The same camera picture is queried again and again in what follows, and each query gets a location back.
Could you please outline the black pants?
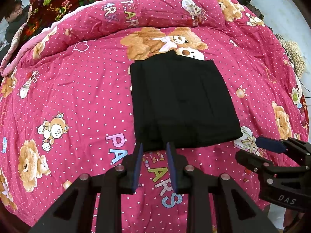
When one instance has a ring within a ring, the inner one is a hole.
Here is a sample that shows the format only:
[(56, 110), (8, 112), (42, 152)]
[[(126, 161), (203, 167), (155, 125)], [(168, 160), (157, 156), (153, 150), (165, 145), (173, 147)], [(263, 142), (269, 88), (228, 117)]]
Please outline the black pants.
[(199, 148), (241, 137), (228, 88), (211, 60), (157, 54), (130, 66), (136, 141), (144, 151)]

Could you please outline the beige tasselled item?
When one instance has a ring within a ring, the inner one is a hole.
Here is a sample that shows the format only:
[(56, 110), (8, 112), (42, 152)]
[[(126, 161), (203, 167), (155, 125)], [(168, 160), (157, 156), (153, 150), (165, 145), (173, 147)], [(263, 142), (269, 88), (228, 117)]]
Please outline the beige tasselled item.
[(291, 40), (285, 40), (280, 34), (275, 34), (275, 36), (284, 48), (290, 63), (293, 64), (297, 77), (302, 78), (306, 71), (306, 62), (298, 43)]

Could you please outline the pink bear print quilt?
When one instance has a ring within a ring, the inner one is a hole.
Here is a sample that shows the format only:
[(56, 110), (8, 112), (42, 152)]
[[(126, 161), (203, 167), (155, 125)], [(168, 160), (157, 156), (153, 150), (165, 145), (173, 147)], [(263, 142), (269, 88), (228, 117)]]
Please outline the pink bear print quilt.
[(210, 175), (228, 173), (260, 207), (259, 181), (239, 150), (281, 166), (259, 136), (308, 140), (301, 87), (272, 31), (237, 0), (103, 0), (29, 41), (1, 96), (1, 201), (33, 226), (81, 174), (119, 165), (136, 144), (130, 66), (170, 51), (211, 60), (230, 93), (242, 135), (180, 148)]

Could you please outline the person with glasses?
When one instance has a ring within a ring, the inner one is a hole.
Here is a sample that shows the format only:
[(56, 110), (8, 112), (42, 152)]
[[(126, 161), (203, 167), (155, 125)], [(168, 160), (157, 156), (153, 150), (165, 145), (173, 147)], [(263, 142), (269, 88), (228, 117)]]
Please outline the person with glasses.
[(4, 15), (4, 19), (8, 23), (8, 26), (4, 35), (4, 47), (1, 48), (1, 61), (11, 47), (14, 35), (18, 29), (27, 22), (31, 8), (31, 5), (23, 7), (21, 0), (15, 0), (8, 5), (8, 9)]

